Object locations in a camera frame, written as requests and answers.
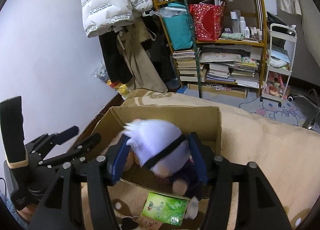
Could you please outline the plastic bag with toys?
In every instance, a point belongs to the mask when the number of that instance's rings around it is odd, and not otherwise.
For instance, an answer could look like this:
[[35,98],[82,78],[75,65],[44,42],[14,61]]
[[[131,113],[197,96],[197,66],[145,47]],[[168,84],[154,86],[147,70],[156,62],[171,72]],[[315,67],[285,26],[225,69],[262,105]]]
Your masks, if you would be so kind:
[[116,90],[123,99],[126,99],[131,92],[129,88],[121,82],[111,82],[106,66],[103,62],[100,62],[99,66],[91,73],[91,76],[99,79],[104,84],[107,84],[112,89]]

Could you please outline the white rolling cart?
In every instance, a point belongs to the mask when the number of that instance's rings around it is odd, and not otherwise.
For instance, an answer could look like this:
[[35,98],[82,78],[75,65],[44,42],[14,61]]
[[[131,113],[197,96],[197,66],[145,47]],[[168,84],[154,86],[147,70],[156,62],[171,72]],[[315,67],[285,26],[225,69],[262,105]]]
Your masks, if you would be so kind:
[[289,96],[289,81],[296,54],[296,25],[272,23],[267,28],[267,35],[269,41],[260,100],[268,99],[282,107],[284,100],[292,101]]

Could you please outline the beige patterned rug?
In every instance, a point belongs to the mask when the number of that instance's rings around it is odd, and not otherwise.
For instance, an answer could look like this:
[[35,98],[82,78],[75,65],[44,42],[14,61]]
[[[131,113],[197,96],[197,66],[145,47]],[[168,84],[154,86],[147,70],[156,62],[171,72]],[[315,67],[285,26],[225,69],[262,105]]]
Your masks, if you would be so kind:
[[[319,229],[319,134],[245,110],[180,93],[138,89],[121,106],[215,106],[221,112],[221,156],[255,162],[276,192],[293,229]],[[102,110],[80,135],[114,107]]]

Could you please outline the wooden shelf unit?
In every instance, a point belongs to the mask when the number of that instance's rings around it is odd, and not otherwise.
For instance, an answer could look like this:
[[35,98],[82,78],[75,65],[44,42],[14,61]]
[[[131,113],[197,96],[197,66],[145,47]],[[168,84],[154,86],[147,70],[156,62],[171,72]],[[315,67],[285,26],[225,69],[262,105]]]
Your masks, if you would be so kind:
[[181,84],[260,89],[266,62],[264,0],[152,0]]

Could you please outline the green tissue pack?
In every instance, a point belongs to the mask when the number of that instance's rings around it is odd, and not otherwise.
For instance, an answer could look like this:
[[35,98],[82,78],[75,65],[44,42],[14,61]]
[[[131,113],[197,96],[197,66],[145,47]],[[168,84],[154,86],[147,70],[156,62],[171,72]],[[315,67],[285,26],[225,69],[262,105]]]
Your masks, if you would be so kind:
[[187,206],[188,200],[149,192],[142,215],[162,223],[180,226]]

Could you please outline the beige coat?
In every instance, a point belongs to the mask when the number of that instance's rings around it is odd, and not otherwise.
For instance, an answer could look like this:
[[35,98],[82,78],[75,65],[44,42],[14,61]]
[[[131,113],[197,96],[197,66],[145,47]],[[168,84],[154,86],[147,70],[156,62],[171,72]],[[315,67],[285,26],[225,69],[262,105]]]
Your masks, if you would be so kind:
[[132,75],[126,86],[130,91],[146,89],[165,93],[168,89],[141,45],[150,38],[151,35],[142,18],[138,18],[134,24],[125,26],[119,31],[118,50]]

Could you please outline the pink bagged plush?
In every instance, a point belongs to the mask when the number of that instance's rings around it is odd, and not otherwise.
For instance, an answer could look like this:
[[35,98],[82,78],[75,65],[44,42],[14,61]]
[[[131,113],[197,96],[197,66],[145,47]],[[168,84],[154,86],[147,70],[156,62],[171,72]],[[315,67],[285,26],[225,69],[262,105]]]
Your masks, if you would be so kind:
[[127,141],[129,137],[120,132],[103,151],[107,158],[107,171],[111,175],[128,171],[135,163],[134,153]]

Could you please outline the stack of books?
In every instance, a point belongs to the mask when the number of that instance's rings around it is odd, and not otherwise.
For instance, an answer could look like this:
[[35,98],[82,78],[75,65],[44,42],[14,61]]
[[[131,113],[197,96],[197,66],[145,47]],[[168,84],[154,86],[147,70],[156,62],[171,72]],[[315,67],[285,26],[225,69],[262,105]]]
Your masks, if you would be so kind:
[[259,88],[259,64],[263,49],[240,44],[206,44],[198,49],[175,51],[180,81],[226,83],[249,88]]

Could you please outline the teal bag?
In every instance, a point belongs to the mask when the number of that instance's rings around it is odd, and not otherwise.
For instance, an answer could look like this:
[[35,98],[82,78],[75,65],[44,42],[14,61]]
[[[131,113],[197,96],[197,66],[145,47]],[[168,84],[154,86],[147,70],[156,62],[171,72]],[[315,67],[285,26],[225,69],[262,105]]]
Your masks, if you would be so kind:
[[168,3],[166,8],[175,13],[172,17],[164,17],[172,47],[174,50],[190,49],[193,45],[187,10],[184,5],[178,3]]

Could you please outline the red gift bag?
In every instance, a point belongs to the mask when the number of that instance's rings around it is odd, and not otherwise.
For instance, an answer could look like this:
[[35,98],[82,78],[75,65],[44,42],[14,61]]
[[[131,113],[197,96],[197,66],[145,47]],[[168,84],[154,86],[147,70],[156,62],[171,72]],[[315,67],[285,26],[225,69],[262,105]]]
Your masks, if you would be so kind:
[[223,29],[225,6],[211,4],[191,4],[189,10],[194,22],[196,40],[215,42]]

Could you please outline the black coat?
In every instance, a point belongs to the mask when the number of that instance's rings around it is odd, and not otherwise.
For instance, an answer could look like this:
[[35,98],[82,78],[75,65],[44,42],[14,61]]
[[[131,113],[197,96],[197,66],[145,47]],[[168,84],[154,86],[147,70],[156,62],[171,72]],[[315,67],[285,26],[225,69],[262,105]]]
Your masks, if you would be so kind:
[[114,31],[99,36],[99,42],[103,53],[107,73],[112,83],[121,82],[126,84],[132,79],[124,57],[117,47],[117,34]]

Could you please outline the printed cardboard box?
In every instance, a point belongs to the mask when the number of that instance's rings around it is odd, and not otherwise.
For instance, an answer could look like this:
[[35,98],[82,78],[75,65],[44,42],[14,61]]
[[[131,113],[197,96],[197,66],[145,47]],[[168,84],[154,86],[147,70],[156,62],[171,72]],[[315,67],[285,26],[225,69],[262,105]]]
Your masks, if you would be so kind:
[[[196,132],[203,145],[209,146],[214,154],[221,154],[221,112],[215,106],[114,106],[97,120],[89,132],[100,134],[100,143],[85,155],[88,161],[100,155],[123,130],[126,123],[135,119],[162,119],[176,125],[183,134]],[[173,196],[172,187],[165,179],[157,178],[151,171],[133,164],[123,172],[121,180],[140,186],[151,192]]]

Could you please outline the lavender haired plush doll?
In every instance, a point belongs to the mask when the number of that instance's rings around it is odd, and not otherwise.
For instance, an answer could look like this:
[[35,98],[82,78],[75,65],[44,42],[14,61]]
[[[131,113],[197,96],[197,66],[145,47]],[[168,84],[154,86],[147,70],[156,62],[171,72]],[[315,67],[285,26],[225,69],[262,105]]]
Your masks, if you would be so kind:
[[123,134],[129,137],[127,145],[140,167],[168,179],[173,194],[190,199],[184,218],[194,220],[199,212],[203,181],[189,146],[191,138],[162,119],[135,119],[126,123]]

